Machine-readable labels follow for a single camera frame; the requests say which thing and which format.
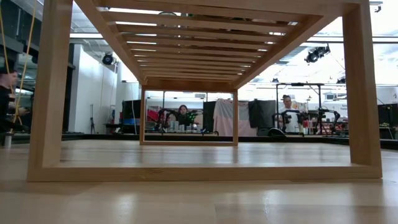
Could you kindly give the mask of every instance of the wooden floor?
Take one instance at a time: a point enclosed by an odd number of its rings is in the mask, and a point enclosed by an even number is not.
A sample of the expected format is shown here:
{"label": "wooden floor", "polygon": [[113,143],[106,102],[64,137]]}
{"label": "wooden floor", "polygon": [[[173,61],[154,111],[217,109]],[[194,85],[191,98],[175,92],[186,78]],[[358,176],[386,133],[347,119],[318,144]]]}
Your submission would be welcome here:
{"label": "wooden floor", "polygon": [[[0,149],[0,223],[398,223],[398,151],[382,180],[27,183],[28,145]],[[139,147],[68,141],[61,166],[277,166],[349,162],[346,146]]]}

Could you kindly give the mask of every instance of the white shirt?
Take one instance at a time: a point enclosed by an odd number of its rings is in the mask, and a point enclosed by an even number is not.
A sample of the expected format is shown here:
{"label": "white shirt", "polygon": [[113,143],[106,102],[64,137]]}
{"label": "white shirt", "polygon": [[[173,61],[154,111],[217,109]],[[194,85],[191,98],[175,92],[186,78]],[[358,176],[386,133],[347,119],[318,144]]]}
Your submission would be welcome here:
{"label": "white shirt", "polygon": [[[287,109],[285,107],[279,109],[279,114],[283,113],[285,110],[294,110],[293,108]],[[290,123],[289,124],[285,124],[286,125],[286,132],[287,133],[297,133],[299,132],[299,118],[297,117],[297,113],[293,113],[293,112],[287,112],[287,115],[290,115],[292,118],[290,119]]]}

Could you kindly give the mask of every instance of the black stand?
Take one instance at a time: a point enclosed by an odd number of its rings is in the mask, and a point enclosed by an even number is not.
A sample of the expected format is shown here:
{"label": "black stand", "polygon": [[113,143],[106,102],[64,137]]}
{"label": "black stand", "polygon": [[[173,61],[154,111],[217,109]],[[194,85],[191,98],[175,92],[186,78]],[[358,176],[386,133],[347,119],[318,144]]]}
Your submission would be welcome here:
{"label": "black stand", "polygon": [[94,131],[94,134],[95,134],[95,125],[94,125],[94,119],[93,119],[93,107],[94,107],[94,105],[90,105],[90,123],[91,123],[91,131],[90,131],[90,133],[91,134],[93,134],[93,131]]}

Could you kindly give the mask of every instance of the dark shirt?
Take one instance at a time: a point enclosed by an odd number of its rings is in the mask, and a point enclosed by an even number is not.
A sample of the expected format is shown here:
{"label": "dark shirt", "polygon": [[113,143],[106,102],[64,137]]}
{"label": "dark shirt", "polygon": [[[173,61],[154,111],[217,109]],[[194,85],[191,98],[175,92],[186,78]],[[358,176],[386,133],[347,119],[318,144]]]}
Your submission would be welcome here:
{"label": "dark shirt", "polygon": [[0,86],[0,118],[7,116],[10,101],[14,101],[14,99],[10,99],[10,94],[10,89]]}

